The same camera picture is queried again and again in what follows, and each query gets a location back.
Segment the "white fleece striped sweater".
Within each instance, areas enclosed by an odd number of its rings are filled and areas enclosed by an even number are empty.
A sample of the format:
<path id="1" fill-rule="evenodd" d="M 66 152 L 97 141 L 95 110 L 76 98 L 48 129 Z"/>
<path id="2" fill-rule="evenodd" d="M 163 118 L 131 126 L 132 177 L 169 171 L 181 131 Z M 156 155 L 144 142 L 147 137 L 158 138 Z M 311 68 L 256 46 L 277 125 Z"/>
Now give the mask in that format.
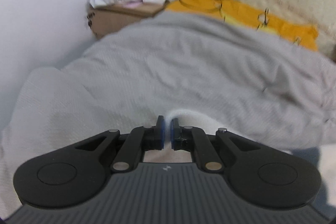
<path id="1" fill-rule="evenodd" d="M 183 126 L 194 126 L 201 128 L 205 133 L 215 135 L 220 127 L 225 127 L 229 131 L 245 138 L 266 144 L 268 130 L 261 124 L 256 116 L 248 117 L 247 114 L 225 117 L 222 120 L 214 119 L 206 114 L 187 109 L 177 109 L 165 116 L 167 121 L 178 118 L 179 124 Z M 190 162 L 191 154 L 183 151 L 173 151 L 170 144 L 170 134 L 166 135 L 166 147 L 161 150 L 147 151 L 143 158 L 144 162 Z"/>

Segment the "grey bed sheet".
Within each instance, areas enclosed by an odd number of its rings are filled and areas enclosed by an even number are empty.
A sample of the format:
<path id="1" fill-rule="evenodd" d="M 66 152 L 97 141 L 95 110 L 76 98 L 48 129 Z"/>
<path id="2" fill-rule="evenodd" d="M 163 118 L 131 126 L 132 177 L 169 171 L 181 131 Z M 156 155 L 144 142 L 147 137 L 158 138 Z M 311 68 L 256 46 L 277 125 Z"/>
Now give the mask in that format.
<path id="1" fill-rule="evenodd" d="M 27 77 L 2 132 L 1 216 L 21 204 L 13 176 L 25 161 L 177 109 L 256 116 L 266 145 L 322 164 L 335 147 L 335 63 L 272 34 L 176 12 L 108 35 L 63 69 Z"/>

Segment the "cardboard box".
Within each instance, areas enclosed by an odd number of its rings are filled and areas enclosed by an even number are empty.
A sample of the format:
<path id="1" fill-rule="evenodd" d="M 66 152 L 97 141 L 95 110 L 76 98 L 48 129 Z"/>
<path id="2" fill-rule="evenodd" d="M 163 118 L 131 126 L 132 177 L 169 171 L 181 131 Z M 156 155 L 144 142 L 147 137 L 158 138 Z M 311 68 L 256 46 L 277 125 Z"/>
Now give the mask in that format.
<path id="1" fill-rule="evenodd" d="M 96 38 L 118 32 L 122 28 L 143 19 L 152 18 L 162 12 L 163 5 L 155 3 L 130 2 L 126 4 L 91 8 L 87 14 L 88 27 Z"/>

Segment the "yellow cloth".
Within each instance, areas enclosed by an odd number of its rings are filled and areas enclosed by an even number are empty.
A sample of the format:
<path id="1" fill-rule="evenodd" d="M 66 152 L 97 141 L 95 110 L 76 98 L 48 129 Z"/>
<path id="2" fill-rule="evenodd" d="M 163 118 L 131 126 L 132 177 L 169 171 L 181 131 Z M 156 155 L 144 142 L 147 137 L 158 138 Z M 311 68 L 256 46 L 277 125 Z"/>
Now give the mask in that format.
<path id="1" fill-rule="evenodd" d="M 167 11 L 208 16 L 235 26 L 249 27 L 274 34 L 292 44 L 318 51 L 318 30 L 311 24 L 297 24 L 269 12 L 255 9 L 238 0 L 176 0 Z"/>

